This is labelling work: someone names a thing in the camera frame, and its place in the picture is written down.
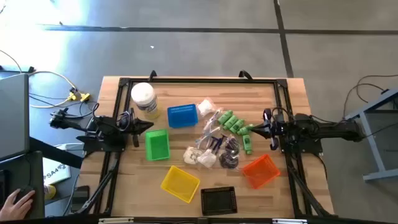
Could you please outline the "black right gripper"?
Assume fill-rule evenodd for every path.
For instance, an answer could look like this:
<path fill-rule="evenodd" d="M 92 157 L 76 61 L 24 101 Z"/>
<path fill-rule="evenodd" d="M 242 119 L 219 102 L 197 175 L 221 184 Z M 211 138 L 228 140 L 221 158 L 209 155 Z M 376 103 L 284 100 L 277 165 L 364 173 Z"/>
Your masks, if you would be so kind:
<path fill-rule="evenodd" d="M 277 137 L 286 133 L 286 122 L 283 113 L 273 115 L 274 110 L 276 110 L 276 108 L 266 108 L 263 114 L 264 122 L 251 128 L 253 133 L 271 140 L 271 150 L 276 150 L 280 145 Z"/>

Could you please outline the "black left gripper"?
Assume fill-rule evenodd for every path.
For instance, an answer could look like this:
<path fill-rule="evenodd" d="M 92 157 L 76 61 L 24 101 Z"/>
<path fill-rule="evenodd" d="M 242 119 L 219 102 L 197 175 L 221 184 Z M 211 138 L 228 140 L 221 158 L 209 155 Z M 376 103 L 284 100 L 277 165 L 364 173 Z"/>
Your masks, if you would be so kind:
<path fill-rule="evenodd" d="M 128 133 L 132 136 L 132 142 L 134 147 L 139 147 L 139 140 L 137 134 L 134 133 L 135 130 L 135 114 L 134 109 L 129 108 L 127 111 L 121 113 L 119 119 L 119 128 L 121 131 Z M 143 121 L 138 119 L 138 134 L 142 134 L 149 128 L 153 127 L 154 123 L 150 121 Z"/>

